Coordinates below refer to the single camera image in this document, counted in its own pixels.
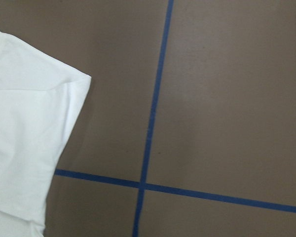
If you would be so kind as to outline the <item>white long-sleeve printed shirt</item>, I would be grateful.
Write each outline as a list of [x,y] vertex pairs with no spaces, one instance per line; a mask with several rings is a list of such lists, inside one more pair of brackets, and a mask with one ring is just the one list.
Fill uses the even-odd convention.
[[91,76],[0,32],[0,237],[41,237]]

